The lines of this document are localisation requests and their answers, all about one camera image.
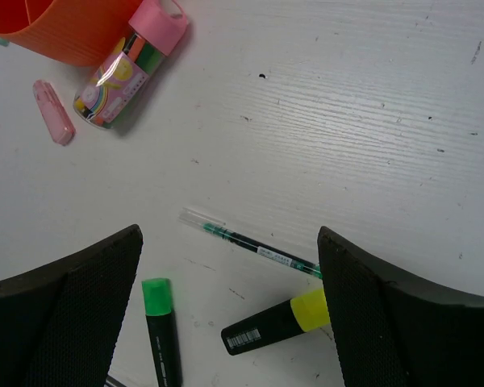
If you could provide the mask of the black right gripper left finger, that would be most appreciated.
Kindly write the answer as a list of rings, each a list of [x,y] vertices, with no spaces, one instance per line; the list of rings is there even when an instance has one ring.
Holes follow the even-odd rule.
[[[143,247],[140,227],[0,281],[0,386],[103,386]]]

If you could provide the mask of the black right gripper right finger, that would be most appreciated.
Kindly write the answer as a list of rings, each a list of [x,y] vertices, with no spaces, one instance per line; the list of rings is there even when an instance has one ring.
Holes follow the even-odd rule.
[[[484,386],[484,297],[426,280],[328,227],[319,264],[347,386]]]

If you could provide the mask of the yellow highlighter marker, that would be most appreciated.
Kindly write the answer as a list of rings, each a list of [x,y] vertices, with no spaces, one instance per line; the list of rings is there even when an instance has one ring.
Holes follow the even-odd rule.
[[[302,335],[330,323],[323,289],[284,301],[229,327],[221,339],[231,356]]]

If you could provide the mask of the green highlighter marker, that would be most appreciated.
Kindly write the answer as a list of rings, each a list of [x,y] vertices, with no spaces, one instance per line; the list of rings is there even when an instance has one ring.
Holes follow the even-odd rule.
[[[141,285],[157,384],[164,387],[182,386],[181,356],[170,280],[147,279]]]

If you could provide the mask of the green gel pen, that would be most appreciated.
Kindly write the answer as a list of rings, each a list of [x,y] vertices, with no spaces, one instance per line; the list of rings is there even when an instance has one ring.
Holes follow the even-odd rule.
[[[252,239],[246,235],[230,230],[224,223],[214,218],[208,217],[197,211],[184,208],[179,214],[178,219],[184,224],[216,236],[229,243],[235,244],[247,251],[254,252],[269,260],[295,269],[299,272],[308,274],[312,277],[321,279],[322,274],[318,264],[311,263],[288,252],[284,252],[268,244]]]

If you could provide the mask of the pink highlighter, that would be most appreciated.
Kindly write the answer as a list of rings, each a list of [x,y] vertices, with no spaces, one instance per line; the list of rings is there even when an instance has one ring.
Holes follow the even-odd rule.
[[[75,136],[75,128],[52,85],[37,80],[33,84],[33,94],[53,142],[68,145]]]

